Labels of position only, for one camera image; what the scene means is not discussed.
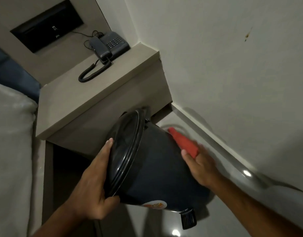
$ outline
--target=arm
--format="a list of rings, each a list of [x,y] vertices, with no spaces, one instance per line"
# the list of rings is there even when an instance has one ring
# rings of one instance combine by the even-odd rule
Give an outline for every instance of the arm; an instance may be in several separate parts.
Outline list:
[[[303,236],[303,230],[244,193],[219,173],[214,159],[203,146],[193,159],[185,150],[181,155],[193,177],[215,193],[233,212],[252,237]]]
[[[103,190],[112,144],[113,139],[106,142],[82,174],[68,200],[51,215],[33,237],[66,236],[84,219],[103,219],[118,205],[120,198],[113,196],[105,199]]]

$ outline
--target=red object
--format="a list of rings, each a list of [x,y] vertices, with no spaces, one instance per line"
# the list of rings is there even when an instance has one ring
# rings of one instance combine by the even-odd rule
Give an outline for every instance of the red object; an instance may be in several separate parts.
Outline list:
[[[199,148],[190,139],[176,131],[175,128],[169,127],[168,132],[173,136],[180,149],[185,149],[193,159],[199,154]]]

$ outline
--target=telephone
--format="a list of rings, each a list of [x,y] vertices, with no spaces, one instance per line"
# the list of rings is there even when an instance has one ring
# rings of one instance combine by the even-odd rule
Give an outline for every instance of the telephone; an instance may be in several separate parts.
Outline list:
[[[87,82],[95,78],[103,71],[108,69],[112,65],[112,61],[115,58],[119,57],[130,49],[129,44],[114,31],[108,32],[101,38],[92,37],[89,40],[89,44],[92,50],[98,56],[98,60],[95,64],[92,64],[88,69],[81,73],[78,78],[80,82]],[[85,77],[87,73],[94,69],[98,61],[100,61],[104,66],[90,76]]]

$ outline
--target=black panel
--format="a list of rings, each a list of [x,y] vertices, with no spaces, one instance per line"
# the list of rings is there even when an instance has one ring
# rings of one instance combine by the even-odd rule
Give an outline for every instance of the black panel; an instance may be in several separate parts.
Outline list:
[[[36,52],[83,24],[69,0],[55,5],[11,30],[31,52]]]

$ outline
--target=white bedsheet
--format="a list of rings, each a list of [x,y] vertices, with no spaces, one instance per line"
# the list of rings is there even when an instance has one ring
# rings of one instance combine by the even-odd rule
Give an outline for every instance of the white bedsheet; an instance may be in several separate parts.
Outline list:
[[[0,85],[0,236],[27,236],[37,104]]]

